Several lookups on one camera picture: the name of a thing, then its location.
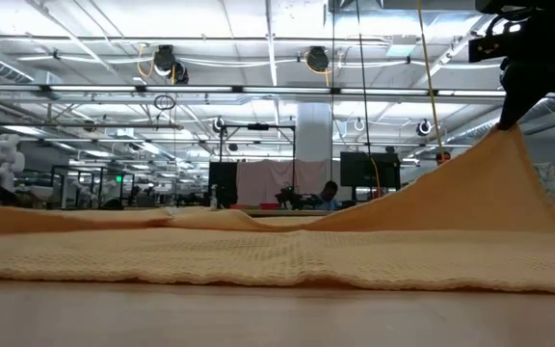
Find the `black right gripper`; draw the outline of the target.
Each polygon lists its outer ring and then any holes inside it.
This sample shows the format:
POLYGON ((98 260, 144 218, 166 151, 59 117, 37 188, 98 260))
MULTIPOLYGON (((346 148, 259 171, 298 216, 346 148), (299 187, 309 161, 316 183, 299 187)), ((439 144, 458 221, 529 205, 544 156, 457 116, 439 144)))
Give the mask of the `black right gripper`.
MULTIPOLYGON (((517 33, 513 61, 555 64, 555 0, 474 0, 491 14, 485 36, 517 33)), ((505 99, 499 129, 513 127, 549 93, 555 93, 555 65, 507 65, 501 75, 505 99)))

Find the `yellow waffle weave towel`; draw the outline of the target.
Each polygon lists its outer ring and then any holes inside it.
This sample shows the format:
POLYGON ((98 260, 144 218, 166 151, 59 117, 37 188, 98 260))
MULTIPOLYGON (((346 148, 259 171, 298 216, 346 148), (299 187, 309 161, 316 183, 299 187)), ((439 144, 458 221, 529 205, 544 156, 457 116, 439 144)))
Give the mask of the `yellow waffle weave towel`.
POLYGON ((319 218, 0 206, 0 279, 555 293, 555 205, 517 128, 319 218))

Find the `large black screen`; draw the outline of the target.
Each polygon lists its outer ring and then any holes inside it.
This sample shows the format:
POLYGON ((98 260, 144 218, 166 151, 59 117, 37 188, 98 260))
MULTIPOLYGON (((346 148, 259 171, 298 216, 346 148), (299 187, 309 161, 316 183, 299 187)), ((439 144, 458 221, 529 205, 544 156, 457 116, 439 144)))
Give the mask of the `large black screen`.
POLYGON ((395 153, 341 152, 340 185, 344 187, 401 187, 401 162, 395 153))

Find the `white pillar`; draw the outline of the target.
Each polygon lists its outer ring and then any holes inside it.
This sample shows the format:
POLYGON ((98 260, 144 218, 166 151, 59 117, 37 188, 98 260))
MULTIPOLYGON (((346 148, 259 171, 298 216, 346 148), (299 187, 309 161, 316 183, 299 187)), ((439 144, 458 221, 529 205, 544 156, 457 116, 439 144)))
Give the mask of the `white pillar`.
POLYGON ((296 119, 296 158, 325 161, 331 155, 331 111, 328 103, 299 103, 296 119))

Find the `person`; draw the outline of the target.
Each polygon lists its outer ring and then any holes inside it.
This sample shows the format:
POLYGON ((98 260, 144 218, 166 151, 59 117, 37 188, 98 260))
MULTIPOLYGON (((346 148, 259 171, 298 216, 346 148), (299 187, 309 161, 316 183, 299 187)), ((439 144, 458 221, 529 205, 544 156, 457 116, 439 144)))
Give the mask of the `person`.
POLYGON ((323 190, 315 196, 315 210, 335 211, 340 208, 339 202, 335 199, 338 186, 333 181, 328 181, 323 190))

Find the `pink cloth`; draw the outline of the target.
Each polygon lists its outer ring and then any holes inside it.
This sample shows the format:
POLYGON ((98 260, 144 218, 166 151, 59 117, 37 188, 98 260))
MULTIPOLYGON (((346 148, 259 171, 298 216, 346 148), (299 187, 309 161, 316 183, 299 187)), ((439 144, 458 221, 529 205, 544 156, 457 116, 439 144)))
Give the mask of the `pink cloth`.
POLYGON ((293 186, 299 194, 317 194, 329 180, 329 161, 239 162, 237 202, 244 205, 277 202, 282 188, 293 186))

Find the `black panel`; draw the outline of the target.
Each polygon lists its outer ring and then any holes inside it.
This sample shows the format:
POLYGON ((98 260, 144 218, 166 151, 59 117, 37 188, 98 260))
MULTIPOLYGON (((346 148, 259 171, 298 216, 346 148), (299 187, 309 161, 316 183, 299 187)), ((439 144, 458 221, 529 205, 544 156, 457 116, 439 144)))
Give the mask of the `black panel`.
POLYGON ((219 206, 229 208, 237 203, 237 163, 210 162, 209 188, 216 193, 219 206))

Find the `white robot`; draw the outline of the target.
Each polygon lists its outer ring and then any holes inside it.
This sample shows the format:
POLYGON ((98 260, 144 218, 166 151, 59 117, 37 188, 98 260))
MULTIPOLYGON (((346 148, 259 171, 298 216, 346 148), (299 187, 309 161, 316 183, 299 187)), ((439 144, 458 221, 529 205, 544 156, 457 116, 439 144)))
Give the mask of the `white robot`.
POLYGON ((16 174, 25 169, 25 157, 17 149, 20 137, 16 134, 0 135, 0 187, 9 192, 14 191, 16 174))

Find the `black stand frame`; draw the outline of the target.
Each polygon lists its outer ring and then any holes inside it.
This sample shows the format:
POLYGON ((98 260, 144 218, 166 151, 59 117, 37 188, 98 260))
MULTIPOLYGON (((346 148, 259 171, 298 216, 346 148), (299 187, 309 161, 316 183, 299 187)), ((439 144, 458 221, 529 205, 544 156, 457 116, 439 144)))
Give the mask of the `black stand frame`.
POLYGON ((278 133, 282 133, 285 129, 291 130, 293 132, 293 138, 291 140, 292 145, 292 185, 296 184, 296 130, 297 127, 295 125, 279 125, 279 124, 268 124, 263 122, 255 122, 255 123, 248 123, 246 125, 238 125, 238 124, 224 124, 219 128, 219 163, 223 162, 224 158, 224 144, 227 142, 228 137, 225 136, 225 132, 227 130, 232 129, 233 132, 230 133, 230 136, 237 133, 240 129, 245 128, 247 130, 253 131, 269 131, 269 130, 276 130, 278 133))

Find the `black workcell frame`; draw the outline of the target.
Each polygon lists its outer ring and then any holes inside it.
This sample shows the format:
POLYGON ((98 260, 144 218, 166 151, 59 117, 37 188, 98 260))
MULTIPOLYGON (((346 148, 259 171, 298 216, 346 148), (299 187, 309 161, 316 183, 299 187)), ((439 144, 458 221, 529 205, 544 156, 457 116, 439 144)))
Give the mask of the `black workcell frame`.
POLYGON ((106 167, 57 165, 50 171, 50 206, 63 210, 122 209, 136 176, 106 167))

